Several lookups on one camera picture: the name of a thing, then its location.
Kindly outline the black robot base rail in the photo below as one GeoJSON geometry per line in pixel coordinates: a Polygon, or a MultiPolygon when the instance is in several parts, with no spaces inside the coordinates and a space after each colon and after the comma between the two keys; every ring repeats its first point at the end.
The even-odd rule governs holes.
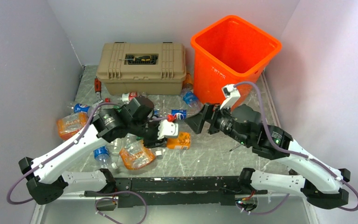
{"type": "Polygon", "coordinates": [[[87,190],[85,197],[102,197],[114,193],[119,208],[143,205],[219,204],[234,205],[242,196],[266,194],[255,190],[238,176],[196,177],[119,177],[106,191],[87,190]]]}

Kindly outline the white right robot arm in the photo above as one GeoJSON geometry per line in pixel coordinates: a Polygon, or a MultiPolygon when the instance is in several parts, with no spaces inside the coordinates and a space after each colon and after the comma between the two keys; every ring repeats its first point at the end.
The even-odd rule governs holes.
{"type": "Polygon", "coordinates": [[[244,194],[267,190],[300,196],[311,205],[331,210],[348,204],[349,192],[340,178],[348,181],[345,168],[329,168],[302,148],[290,134],[274,125],[263,127],[262,116],[247,105],[234,110],[205,104],[200,112],[184,122],[201,133],[209,123],[209,134],[222,132],[259,157],[276,161],[296,171],[295,175],[277,175],[253,168],[243,168],[238,177],[239,190],[244,194]]]}

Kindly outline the small orange juice bottle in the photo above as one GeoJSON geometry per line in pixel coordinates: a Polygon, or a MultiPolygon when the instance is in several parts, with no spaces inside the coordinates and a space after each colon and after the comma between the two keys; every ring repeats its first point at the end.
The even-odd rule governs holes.
{"type": "Polygon", "coordinates": [[[187,132],[179,132],[176,138],[167,139],[168,149],[188,150],[191,145],[191,135],[187,132]]]}

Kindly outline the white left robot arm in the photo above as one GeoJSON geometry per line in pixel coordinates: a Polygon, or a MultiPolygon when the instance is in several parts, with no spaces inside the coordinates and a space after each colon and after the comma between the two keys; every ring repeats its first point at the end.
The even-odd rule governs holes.
{"type": "Polygon", "coordinates": [[[108,168],[89,173],[73,173],[68,168],[83,155],[127,134],[142,138],[147,148],[164,147],[169,138],[178,136],[179,126],[163,117],[151,118],[153,111],[153,102],[145,97],[119,108],[101,103],[74,136],[43,156],[21,159],[19,166],[32,200],[44,205],[72,192],[93,191],[103,196],[116,192],[116,180],[108,168]]]}

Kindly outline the large orange label bottle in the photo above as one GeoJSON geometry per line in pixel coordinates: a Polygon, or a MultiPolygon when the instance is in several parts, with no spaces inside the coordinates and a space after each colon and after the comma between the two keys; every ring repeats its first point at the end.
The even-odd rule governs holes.
{"type": "Polygon", "coordinates": [[[143,145],[143,140],[126,145],[120,150],[119,155],[128,170],[141,169],[156,158],[155,154],[143,145]]]}

